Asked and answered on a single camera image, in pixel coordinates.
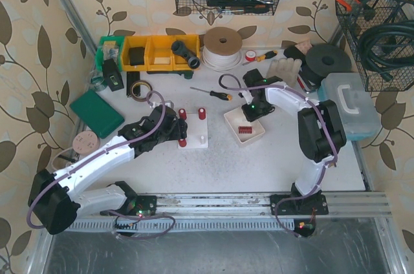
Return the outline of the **white spring tray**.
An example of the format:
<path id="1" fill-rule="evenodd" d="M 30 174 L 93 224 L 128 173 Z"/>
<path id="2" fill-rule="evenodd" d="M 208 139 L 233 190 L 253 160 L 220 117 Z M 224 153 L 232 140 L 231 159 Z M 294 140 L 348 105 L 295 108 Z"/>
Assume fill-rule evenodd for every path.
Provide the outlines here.
<path id="1" fill-rule="evenodd" d="M 224 113 L 224 120 L 241 148 L 258 141 L 265 134 L 261 123 L 258 120 L 247 121 L 240 107 Z"/>

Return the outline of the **white peg base plate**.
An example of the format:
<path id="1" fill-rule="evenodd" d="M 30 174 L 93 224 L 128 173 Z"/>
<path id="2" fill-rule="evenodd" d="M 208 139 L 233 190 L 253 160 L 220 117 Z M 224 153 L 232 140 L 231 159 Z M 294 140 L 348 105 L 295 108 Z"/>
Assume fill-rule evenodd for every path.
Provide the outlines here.
<path id="1" fill-rule="evenodd" d="M 186 114 L 186 123 L 188 125 L 186 145 L 181 147 L 178 144 L 178 150 L 208 148 L 208 117 L 206 114 L 204 116 L 204 119 L 200 119 L 198 112 Z"/>

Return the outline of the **beige work glove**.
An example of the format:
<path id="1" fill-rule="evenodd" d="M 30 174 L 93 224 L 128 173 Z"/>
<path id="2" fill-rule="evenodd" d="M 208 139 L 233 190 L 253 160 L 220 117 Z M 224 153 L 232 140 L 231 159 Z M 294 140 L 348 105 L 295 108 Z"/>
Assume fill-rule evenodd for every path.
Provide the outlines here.
<path id="1" fill-rule="evenodd" d="M 267 77 L 276 76 L 282 79 L 289 87 L 294 87 L 297 82 L 298 73 L 302 60 L 293 58 L 275 59 L 271 62 Z"/>

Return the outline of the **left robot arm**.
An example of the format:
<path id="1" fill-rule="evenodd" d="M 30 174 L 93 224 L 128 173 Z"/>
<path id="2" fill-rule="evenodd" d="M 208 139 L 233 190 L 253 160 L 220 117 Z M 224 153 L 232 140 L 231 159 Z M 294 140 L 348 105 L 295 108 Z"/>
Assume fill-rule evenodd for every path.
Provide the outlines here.
<path id="1" fill-rule="evenodd" d="M 186 120 L 165 100 L 149 102 L 151 114 L 124 125 L 109 142 L 76 163 L 33 179 L 28 198 L 27 225 L 45 228 L 49 234 L 65 231 L 77 219 L 106 212 L 114 216 L 145 219 L 136 203 L 137 194 L 118 181 L 90 191 L 88 188 L 114 168 L 151 151 L 156 145 L 187 137 Z"/>

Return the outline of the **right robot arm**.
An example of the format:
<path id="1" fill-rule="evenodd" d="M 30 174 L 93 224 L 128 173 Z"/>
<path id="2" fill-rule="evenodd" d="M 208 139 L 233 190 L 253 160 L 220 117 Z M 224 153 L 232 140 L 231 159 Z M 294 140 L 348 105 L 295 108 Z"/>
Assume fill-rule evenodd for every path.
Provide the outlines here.
<path id="1" fill-rule="evenodd" d="M 347 142 L 335 102 L 313 100 L 277 76 L 264 78 L 258 69 L 249 70 L 234 90 L 246 101 L 241 109 L 247 121 L 280 108 L 298 123 L 298 142 L 305 157 L 302 170 L 290 194 L 276 195 L 273 215 L 306 215 L 312 205 L 320 212 L 325 172 L 338 161 L 338 153 Z"/>

